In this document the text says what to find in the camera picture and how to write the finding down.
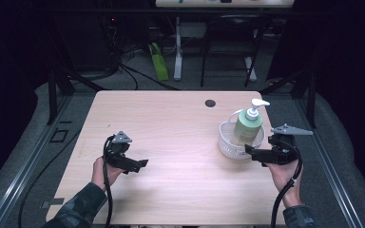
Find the person's right hand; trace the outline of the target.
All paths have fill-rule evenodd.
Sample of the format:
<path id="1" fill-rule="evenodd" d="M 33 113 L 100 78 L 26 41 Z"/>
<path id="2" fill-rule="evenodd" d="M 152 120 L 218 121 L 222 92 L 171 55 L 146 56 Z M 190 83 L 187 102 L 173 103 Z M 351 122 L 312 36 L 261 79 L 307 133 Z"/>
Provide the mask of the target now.
<path id="1" fill-rule="evenodd" d="M 298 166 L 298 161 L 292 161 L 284 165 L 267 163 L 274 185 L 281 191 L 286 183 L 293 177 Z M 300 183 L 301 176 L 297 177 L 297 181 L 290 187 L 282 197 L 283 204 L 286 208 L 294 207 L 302 204 L 300 199 Z"/>

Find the white plastic basket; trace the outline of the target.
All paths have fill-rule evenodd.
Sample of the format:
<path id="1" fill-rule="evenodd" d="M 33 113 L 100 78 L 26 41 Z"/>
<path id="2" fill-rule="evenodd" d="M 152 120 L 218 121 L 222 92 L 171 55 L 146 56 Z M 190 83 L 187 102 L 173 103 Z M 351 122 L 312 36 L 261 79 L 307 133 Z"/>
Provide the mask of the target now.
<path id="1" fill-rule="evenodd" d="M 226 122 L 221 123 L 218 146 L 220 152 L 229 159 L 248 160 L 251 158 L 251 155 L 245 152 L 244 145 L 235 145 L 231 143 L 234 126 L 240 112 L 241 110 L 237 110 L 230 116 L 230 118 Z M 261 146 L 264 138 L 265 138 L 265 132 L 262 125 L 255 141 L 249 145 L 258 148 L 259 146 Z"/>

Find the black metal stand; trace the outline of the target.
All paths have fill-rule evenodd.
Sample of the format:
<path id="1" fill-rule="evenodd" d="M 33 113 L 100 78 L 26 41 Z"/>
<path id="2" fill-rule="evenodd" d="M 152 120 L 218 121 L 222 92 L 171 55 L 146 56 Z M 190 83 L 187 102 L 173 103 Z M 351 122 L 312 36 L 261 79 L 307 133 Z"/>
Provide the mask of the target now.
<path id="1" fill-rule="evenodd" d="M 290 90 L 290 96 L 293 99 L 301 99 L 306 94 L 306 119 L 310 126 L 316 127 L 315 124 L 315 104 L 316 104 L 316 85 L 317 76 L 312 70 L 302 69 L 289 77 L 278 80 L 272 85 L 269 85 L 259 93 L 261 95 L 270 94 L 273 91 L 283 87 L 284 85 L 294 82 L 292 89 Z"/>
<path id="2" fill-rule="evenodd" d="M 64 67 L 55 67 L 48 76 L 48 125 L 51 125 L 58 115 L 57 89 L 60 89 L 65 96 L 72 96 L 75 92 L 75 88 L 70 80 L 76 80 L 94 91 L 104 90 L 103 87 L 96 85 L 77 72 Z"/>

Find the white desk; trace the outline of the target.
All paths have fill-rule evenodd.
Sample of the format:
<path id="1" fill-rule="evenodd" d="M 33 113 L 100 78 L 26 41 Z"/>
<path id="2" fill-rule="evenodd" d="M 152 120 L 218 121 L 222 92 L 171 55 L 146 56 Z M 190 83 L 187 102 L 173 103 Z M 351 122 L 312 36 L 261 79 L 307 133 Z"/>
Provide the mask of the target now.
<path id="1" fill-rule="evenodd" d="M 156 7 L 163 9 L 290 9 L 295 0 L 156 0 Z M 176 16 L 176 59 L 174 80 L 182 78 L 183 51 L 181 35 L 181 18 Z"/>

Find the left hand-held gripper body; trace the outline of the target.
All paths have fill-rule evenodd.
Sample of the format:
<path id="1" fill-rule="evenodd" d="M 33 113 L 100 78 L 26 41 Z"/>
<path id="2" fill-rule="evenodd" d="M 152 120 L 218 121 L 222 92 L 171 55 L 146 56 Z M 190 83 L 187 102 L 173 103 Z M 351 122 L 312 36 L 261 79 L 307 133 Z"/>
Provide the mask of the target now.
<path id="1" fill-rule="evenodd" d="M 125 156 L 132 140 L 124 133 L 119 131 L 107 138 L 104 145 L 105 161 L 116 168 L 133 168 L 135 162 Z"/>

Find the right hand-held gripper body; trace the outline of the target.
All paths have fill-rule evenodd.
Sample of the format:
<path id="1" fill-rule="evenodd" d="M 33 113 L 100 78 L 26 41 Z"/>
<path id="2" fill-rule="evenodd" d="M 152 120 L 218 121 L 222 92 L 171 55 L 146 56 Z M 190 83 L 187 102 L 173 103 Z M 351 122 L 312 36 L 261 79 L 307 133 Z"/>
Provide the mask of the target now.
<path id="1" fill-rule="evenodd" d="M 300 129 L 287 123 L 273 127 L 271 132 L 273 135 L 268 138 L 268 142 L 272 145 L 272 148 L 265 162 L 278 165 L 288 164 L 299 159 L 295 136 L 313 135 L 310 130 Z"/>

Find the black chair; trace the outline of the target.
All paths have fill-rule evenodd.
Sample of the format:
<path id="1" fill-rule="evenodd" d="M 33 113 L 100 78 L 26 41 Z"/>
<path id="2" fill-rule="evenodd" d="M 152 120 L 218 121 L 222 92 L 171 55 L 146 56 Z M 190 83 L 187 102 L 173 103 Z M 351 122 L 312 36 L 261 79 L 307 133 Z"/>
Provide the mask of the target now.
<path id="1" fill-rule="evenodd" d="M 251 81 L 264 32 L 271 20 L 260 14 L 224 14 L 206 23 L 201 47 L 201 86 L 204 86 L 207 59 L 217 56 L 221 63 L 210 70 L 244 70 L 245 86 Z"/>

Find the aluminium floor rail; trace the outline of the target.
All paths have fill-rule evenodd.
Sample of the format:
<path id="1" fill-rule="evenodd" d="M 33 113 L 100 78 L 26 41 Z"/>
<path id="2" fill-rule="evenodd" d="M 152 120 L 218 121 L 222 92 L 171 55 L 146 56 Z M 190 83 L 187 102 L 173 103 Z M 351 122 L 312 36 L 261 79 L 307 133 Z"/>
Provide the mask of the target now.
<path id="1" fill-rule="evenodd" d="M 325 145 L 323 144 L 319 132 L 312 127 L 307 115 L 306 106 L 300 99 L 294 99 L 294 104 L 297 107 L 300 118 L 306 125 L 306 128 L 313 132 L 312 139 L 317 148 L 317 155 L 322 170 L 330 183 L 331 189 L 335 195 L 336 202 L 341 209 L 343 217 L 345 218 L 349 228 L 364 228 L 359 215 L 357 214 L 354 204 L 352 203 L 347 190 L 345 189 L 340 177 L 328 155 Z"/>
<path id="2" fill-rule="evenodd" d="M 44 167 L 43 156 L 57 121 L 47 125 L 48 96 L 39 95 L 32 118 L 0 170 L 0 227 L 12 212 L 16 202 L 32 183 L 32 175 Z"/>

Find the green pump bottle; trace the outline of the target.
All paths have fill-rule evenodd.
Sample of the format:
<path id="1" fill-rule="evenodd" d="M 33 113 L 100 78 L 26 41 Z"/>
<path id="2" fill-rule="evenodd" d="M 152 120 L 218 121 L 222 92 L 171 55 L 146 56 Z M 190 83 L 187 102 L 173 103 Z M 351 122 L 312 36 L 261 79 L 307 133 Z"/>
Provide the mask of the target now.
<path id="1" fill-rule="evenodd" d="M 262 99 L 253 99 L 251 107 L 243 109 L 236 120 L 231 143 L 235 145 L 252 144 L 259 134 L 263 125 L 263 118 L 259 114 L 261 106 L 268 106 L 270 103 Z"/>

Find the grey tape strip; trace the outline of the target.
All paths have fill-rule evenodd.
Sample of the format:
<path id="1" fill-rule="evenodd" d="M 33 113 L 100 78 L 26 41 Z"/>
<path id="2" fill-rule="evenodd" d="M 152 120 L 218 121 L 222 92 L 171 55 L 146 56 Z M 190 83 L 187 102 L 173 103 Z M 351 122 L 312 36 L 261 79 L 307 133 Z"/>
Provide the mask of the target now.
<path id="1" fill-rule="evenodd" d="M 62 205 L 64 203 L 64 198 L 54 198 L 50 200 L 43 201 L 41 204 L 42 209 L 49 209 L 52 205 Z"/>

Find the person's left hand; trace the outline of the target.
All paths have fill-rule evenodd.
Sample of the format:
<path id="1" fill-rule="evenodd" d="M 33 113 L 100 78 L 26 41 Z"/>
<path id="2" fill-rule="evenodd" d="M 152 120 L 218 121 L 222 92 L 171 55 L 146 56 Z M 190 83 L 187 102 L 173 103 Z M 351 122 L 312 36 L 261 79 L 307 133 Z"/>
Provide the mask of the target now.
<path id="1" fill-rule="evenodd" d="M 102 157 L 96 159 L 96 161 L 93 163 L 93 171 L 91 178 L 91 182 L 99 186 L 103 191 L 106 190 L 105 176 L 103 171 L 104 163 L 105 162 Z M 111 186 L 117 180 L 117 178 L 123 173 L 123 170 L 120 168 L 114 168 L 112 166 L 109 166 L 106 172 L 107 172 L 108 185 Z"/>

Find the black equipment cabinet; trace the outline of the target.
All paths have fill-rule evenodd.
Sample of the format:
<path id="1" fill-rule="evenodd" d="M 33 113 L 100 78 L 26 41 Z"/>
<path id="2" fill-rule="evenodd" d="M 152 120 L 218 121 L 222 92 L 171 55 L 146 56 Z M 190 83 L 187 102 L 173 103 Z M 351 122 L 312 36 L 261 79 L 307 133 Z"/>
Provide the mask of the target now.
<path id="1" fill-rule="evenodd" d="M 55 21 L 77 70 L 105 71 L 114 66 L 97 16 L 61 14 L 55 16 Z"/>

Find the green bag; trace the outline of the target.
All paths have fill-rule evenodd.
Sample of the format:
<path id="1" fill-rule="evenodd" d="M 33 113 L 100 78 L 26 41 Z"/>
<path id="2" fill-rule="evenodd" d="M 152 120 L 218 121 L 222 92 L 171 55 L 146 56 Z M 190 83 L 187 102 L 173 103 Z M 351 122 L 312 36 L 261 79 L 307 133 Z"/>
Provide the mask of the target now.
<path id="1" fill-rule="evenodd" d="M 160 81 L 168 80 L 168 69 L 166 63 L 163 59 L 163 55 L 161 53 L 160 48 L 156 43 L 152 43 L 149 45 L 149 50 L 152 58 L 153 66 L 155 67 L 155 71 L 157 74 L 157 78 Z"/>

